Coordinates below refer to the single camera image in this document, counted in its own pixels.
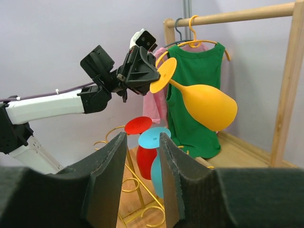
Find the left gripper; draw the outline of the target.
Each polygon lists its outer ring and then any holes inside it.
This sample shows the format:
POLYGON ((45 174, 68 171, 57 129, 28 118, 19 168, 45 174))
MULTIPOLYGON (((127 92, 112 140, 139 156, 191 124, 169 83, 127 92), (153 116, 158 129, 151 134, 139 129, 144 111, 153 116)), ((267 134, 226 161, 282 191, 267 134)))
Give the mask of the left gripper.
POLYGON ((146 95, 150 83, 160 78, 155 63, 155 56, 144 47, 130 48, 123 64, 116 70, 118 81, 116 93, 124 95, 126 89, 130 89, 138 95, 146 95))

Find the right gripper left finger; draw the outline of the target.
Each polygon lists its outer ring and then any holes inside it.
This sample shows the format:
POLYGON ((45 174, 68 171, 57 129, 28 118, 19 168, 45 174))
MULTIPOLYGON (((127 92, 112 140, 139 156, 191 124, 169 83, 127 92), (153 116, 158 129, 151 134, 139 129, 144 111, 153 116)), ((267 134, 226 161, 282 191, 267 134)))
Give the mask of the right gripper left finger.
POLYGON ((127 136, 121 132, 57 174, 1 167, 1 227, 114 228, 126 151, 127 136))

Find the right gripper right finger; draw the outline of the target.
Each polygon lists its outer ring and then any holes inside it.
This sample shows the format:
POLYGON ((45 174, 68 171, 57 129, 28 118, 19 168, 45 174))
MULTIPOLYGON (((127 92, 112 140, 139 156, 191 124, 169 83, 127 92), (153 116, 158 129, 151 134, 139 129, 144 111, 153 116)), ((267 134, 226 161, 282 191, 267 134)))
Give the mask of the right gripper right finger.
POLYGON ((303 169, 209 169, 167 134, 159 141, 167 227, 303 227, 303 169))

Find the red plastic wine glass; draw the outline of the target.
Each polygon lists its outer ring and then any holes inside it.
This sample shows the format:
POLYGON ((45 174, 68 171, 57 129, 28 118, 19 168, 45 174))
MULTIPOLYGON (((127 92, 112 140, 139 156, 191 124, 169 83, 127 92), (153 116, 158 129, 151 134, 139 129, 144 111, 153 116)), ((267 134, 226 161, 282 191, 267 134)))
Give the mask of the red plastic wine glass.
MULTIPOLYGON (((152 119, 147 116, 139 116, 130 120, 124 127, 128 135, 141 135, 152 126, 152 119)), ((146 149, 138 146, 136 162, 141 176, 146 180, 151 180, 151 167, 156 158, 156 149, 146 149)))

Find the blue plastic wine glass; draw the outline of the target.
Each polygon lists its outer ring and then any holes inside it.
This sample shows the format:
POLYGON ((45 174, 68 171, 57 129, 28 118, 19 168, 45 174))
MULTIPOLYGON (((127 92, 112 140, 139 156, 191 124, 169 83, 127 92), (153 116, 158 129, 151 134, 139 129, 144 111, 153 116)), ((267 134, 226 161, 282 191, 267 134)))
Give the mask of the blue plastic wine glass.
POLYGON ((168 128, 153 127, 141 134, 138 139, 138 143, 145 149, 156 149, 157 155, 152 162, 150 174, 156 195, 163 199, 162 168, 159 152, 161 133, 166 133, 169 137, 171 137, 171 132, 168 128))

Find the yellow wine glass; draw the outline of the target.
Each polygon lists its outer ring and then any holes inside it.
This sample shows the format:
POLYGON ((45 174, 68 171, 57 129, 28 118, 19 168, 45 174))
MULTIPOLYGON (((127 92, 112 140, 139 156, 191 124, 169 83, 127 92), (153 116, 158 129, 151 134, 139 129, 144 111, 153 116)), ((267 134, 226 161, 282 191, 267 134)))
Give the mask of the yellow wine glass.
POLYGON ((210 85, 185 86, 179 84, 172 79, 176 67, 175 58, 167 59, 157 69, 160 78, 150 84, 150 92, 155 94, 167 84, 171 84, 181 92, 186 110, 197 122, 215 132, 229 127, 238 112, 236 101, 210 85))

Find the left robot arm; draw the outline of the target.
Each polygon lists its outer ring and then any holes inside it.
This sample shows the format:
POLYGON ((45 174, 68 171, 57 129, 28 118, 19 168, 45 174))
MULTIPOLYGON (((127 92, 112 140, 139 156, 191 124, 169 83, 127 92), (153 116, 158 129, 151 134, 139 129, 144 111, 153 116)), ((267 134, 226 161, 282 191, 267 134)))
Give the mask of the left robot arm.
POLYGON ((123 101, 127 92, 146 95, 150 84, 160 78, 155 66, 154 47, 135 45, 123 64, 114 69, 114 61, 101 47, 94 48, 80 65, 93 83, 69 92, 35 98, 10 97, 0 104, 0 151, 43 174, 55 174, 61 164, 50 155, 33 134, 29 123, 68 114, 103 111, 118 94, 123 101))

